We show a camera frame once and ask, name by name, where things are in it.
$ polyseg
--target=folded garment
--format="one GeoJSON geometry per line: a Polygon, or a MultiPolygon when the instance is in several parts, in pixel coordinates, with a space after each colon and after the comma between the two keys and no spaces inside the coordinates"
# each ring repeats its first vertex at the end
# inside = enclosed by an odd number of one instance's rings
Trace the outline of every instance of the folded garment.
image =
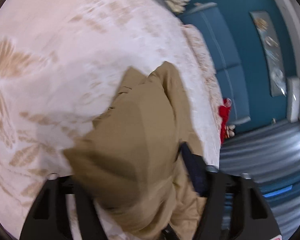
{"type": "Polygon", "coordinates": [[[74,177],[126,232],[157,239],[168,223],[193,237],[206,199],[194,191],[178,147],[202,156],[177,69],[164,62],[148,77],[129,68],[94,130],[64,151],[74,177]]]}

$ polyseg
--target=red object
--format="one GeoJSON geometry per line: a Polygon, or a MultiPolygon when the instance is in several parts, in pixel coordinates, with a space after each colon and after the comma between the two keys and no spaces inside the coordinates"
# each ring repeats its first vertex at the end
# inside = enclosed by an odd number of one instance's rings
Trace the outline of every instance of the red object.
{"type": "MultiPolygon", "coordinates": [[[[227,98],[223,99],[224,104],[227,104],[227,102],[228,102],[227,98]]],[[[223,144],[223,142],[225,141],[225,138],[226,138],[226,123],[229,120],[230,110],[231,110],[231,106],[229,106],[229,107],[219,106],[219,115],[222,118],[221,132],[220,132],[221,144],[223,144]]]]}

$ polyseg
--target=bed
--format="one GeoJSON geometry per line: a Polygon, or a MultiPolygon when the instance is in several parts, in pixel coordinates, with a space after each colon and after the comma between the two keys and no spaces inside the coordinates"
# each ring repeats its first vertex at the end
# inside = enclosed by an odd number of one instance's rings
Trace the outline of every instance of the bed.
{"type": "MultiPolygon", "coordinates": [[[[72,174],[61,151],[92,129],[128,66],[179,70],[207,164],[218,166],[222,104],[207,46],[153,0],[7,0],[0,9],[0,223],[18,238],[46,176],[72,174]]],[[[98,207],[109,239],[134,239],[98,207]]],[[[68,198],[80,239],[74,198],[68,198]]]]}

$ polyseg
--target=blue upholstered headboard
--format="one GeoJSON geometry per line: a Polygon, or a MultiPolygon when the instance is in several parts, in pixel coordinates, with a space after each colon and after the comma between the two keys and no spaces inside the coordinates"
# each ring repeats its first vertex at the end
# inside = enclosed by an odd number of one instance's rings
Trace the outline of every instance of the blue upholstered headboard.
{"type": "Polygon", "coordinates": [[[228,124],[250,121],[249,99],[241,60],[216,3],[197,6],[180,16],[184,24],[196,26],[202,33],[214,62],[223,98],[232,100],[228,124]]]}

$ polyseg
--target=air conditioner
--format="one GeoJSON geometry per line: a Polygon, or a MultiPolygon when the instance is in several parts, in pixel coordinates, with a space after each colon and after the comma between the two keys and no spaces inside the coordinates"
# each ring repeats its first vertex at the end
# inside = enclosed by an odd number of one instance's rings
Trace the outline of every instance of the air conditioner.
{"type": "Polygon", "coordinates": [[[300,79],[295,76],[288,77],[287,90],[287,119],[289,122],[296,122],[298,121],[300,110],[300,79]]]}

